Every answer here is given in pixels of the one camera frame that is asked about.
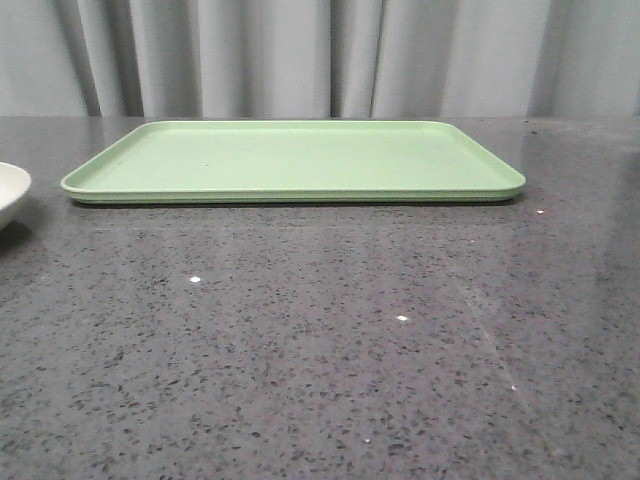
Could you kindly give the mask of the light green plastic tray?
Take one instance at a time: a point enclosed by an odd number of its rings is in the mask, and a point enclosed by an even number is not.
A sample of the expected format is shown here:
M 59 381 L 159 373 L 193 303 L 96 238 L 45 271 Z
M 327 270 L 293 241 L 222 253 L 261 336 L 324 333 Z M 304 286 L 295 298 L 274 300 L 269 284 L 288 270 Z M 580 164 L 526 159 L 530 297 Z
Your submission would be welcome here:
M 144 124 L 61 185 L 90 204 L 493 202 L 525 182 L 443 122 L 216 120 Z

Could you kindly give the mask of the grey pleated curtain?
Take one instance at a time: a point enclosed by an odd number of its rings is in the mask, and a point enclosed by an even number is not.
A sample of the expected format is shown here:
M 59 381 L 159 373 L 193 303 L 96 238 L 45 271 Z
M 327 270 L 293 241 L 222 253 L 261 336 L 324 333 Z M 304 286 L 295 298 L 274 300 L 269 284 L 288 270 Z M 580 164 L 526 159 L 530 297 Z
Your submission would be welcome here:
M 639 112 L 635 1 L 5 1 L 9 116 Z

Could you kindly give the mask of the cream round plate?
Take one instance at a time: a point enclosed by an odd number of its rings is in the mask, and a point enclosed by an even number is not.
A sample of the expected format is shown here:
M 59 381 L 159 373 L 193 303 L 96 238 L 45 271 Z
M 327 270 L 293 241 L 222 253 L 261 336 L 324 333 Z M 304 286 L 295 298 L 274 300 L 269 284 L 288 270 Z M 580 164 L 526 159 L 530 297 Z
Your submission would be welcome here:
M 30 174 L 13 164 L 0 163 L 0 229 L 14 220 L 31 187 Z

